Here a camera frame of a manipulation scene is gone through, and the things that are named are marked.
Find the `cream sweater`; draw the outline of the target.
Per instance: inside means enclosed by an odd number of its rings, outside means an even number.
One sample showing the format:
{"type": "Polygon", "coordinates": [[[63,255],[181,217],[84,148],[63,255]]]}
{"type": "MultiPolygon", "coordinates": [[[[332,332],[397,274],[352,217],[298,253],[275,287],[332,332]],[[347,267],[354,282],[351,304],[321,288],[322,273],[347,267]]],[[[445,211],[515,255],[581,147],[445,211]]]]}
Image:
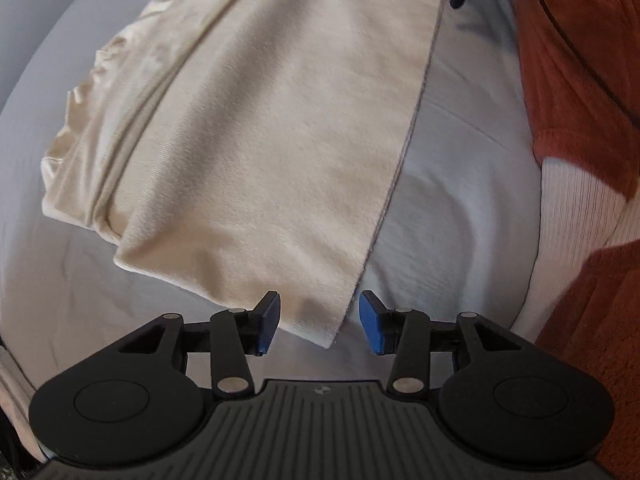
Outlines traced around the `cream sweater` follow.
{"type": "Polygon", "coordinates": [[[44,214],[121,268],[329,347],[405,155],[442,0],[151,0],[44,155],[44,214]]]}

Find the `grey bed sheet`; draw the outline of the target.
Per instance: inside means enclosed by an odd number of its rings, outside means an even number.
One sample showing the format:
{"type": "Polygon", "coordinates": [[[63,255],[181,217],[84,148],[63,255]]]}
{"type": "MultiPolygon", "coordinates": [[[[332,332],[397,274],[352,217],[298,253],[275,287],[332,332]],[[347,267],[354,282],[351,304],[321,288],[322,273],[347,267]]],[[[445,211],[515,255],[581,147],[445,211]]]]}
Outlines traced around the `grey bed sheet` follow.
{"type": "MultiPolygon", "coordinates": [[[[205,321],[225,307],[115,263],[98,233],[46,216],[41,163],[68,94],[151,0],[1,0],[1,336],[40,386],[165,312],[205,321]]],[[[472,310],[510,325],[538,242],[513,0],[442,10],[406,152],[343,324],[329,347],[281,326],[257,377],[373,378],[356,296],[439,320],[472,310]]]]}

